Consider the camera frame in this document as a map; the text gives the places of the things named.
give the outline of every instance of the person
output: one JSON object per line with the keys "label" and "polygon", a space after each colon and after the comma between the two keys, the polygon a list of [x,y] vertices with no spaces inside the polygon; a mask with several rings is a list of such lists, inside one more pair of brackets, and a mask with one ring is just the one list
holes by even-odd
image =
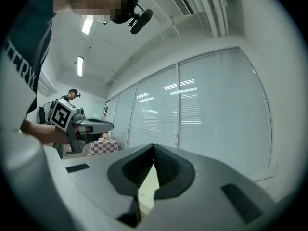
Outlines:
{"label": "person", "polygon": [[[79,15],[109,16],[115,23],[124,23],[132,17],[138,0],[31,0],[21,11],[4,41],[4,51],[16,66],[26,84],[37,93],[38,78],[48,54],[52,38],[52,19],[64,11]],[[28,113],[37,107],[33,101]],[[21,131],[35,136],[43,144],[67,144],[63,131],[56,126],[40,125],[24,120]]]}
{"label": "person", "polygon": [[75,88],[72,88],[69,90],[67,95],[62,96],[60,99],[64,99],[66,101],[74,100],[77,96],[80,97],[80,94],[78,95],[78,91]]}

